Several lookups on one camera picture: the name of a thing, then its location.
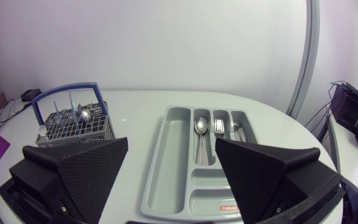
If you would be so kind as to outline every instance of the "dishwasher cutlery basket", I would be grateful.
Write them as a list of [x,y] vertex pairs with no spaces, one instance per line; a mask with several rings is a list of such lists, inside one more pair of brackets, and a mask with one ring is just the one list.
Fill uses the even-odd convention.
[[[87,123],[84,122],[80,116],[73,114],[71,109],[59,111],[63,127],[59,122],[56,112],[51,113],[45,122],[43,121],[37,103],[39,100],[60,91],[80,88],[92,88],[96,98],[98,99],[98,103],[90,103],[88,105],[81,106],[82,110],[88,110],[92,114],[91,121],[88,121]],[[38,124],[40,126],[45,125],[47,128],[46,136],[38,135],[35,140],[35,143],[39,147],[70,146],[115,138],[111,120],[107,111],[107,102],[103,101],[97,83],[75,83],[56,87],[35,97],[31,101],[31,104],[33,106]]]

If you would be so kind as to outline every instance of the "blue basket handle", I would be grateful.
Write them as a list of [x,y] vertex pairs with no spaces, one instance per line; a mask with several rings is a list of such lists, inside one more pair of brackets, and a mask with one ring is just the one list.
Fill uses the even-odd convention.
[[107,110],[106,110],[106,105],[104,104],[102,95],[100,94],[100,90],[99,90],[98,84],[96,82],[73,83],[73,84],[59,86],[59,87],[50,89],[46,92],[43,92],[43,93],[39,94],[38,96],[36,96],[31,101],[32,108],[34,109],[35,117],[37,118],[39,125],[41,126],[41,125],[44,125],[45,123],[41,117],[41,112],[40,112],[40,109],[39,109],[38,103],[37,103],[38,101],[45,98],[46,96],[49,96],[54,93],[58,93],[60,91],[75,90],[75,89],[80,89],[80,88],[92,88],[93,89],[94,94],[96,95],[96,98],[99,101],[99,105],[102,109],[103,115],[107,116],[108,114],[107,114]]

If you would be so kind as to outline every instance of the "red label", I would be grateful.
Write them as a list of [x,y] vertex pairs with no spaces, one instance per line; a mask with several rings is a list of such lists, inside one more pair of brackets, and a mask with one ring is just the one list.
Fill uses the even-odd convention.
[[220,211],[233,211],[238,210],[239,207],[237,205],[222,205],[219,209]]

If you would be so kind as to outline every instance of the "white table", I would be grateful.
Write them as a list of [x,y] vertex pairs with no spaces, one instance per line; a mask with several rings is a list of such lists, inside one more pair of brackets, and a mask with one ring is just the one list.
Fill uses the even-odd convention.
[[[91,91],[73,91],[72,95],[73,101],[82,105],[97,102]],[[270,106],[240,96],[185,91],[102,91],[102,96],[108,102],[116,137],[128,137],[129,151],[114,183],[100,223],[125,223],[128,220],[168,222],[145,217],[140,212],[151,158],[165,108],[168,105],[244,110],[260,144],[323,149],[317,139],[291,117]],[[39,101],[44,119],[55,111],[53,100],[56,100],[60,109],[70,107],[67,92],[48,96]],[[22,147],[35,146],[38,127],[33,109],[28,108],[1,128],[0,136],[10,142],[11,146],[0,160],[0,186],[11,178],[9,168],[24,158]],[[325,150],[321,150],[319,160],[335,170]],[[0,216],[5,223],[19,223],[1,196]],[[341,223],[341,219],[342,201],[324,222]]]
[[337,163],[338,172],[356,186],[358,193],[358,145],[354,134],[335,121],[334,116],[329,117],[328,124],[331,154]]

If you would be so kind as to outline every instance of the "knife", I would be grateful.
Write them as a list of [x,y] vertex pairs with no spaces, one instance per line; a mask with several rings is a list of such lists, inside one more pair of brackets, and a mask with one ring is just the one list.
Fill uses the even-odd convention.
[[246,134],[244,133],[244,130],[243,130],[241,124],[240,124],[239,127],[237,128],[237,132],[238,132],[239,135],[240,135],[241,141],[242,141],[242,142],[247,142]]
[[233,125],[233,128],[234,128],[234,139],[236,140],[236,141],[242,141],[242,139],[241,139],[241,137],[240,137],[240,134],[239,134],[239,131],[238,131],[238,127],[237,127],[237,125],[235,124],[235,125]]

